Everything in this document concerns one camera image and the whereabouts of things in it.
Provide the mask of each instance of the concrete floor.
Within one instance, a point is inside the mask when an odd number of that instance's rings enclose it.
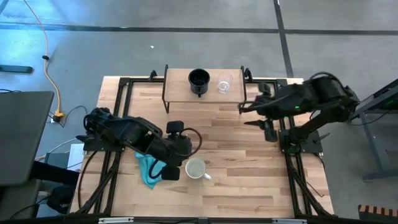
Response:
[[[277,29],[272,0],[31,0],[44,24],[116,27],[200,27]],[[397,30],[394,0],[280,0],[286,29]],[[21,0],[10,0],[0,26],[36,23]],[[48,31],[49,74],[58,84],[64,111],[89,110],[104,75],[149,75],[172,68],[249,67],[255,77],[286,77],[279,34],[181,32]],[[397,78],[398,39],[391,35],[287,35],[294,77],[320,70],[334,73],[365,99]],[[39,30],[0,29],[0,64],[34,67],[30,75],[0,73],[0,88],[53,90],[44,77],[45,42]],[[83,134],[83,110],[65,128],[46,125],[38,155]],[[397,126],[387,115],[372,128],[381,135]],[[326,176],[335,213],[358,218],[359,204],[398,208],[397,179],[363,182],[376,170],[362,127],[329,124],[321,133]],[[60,151],[68,150],[65,146]]]

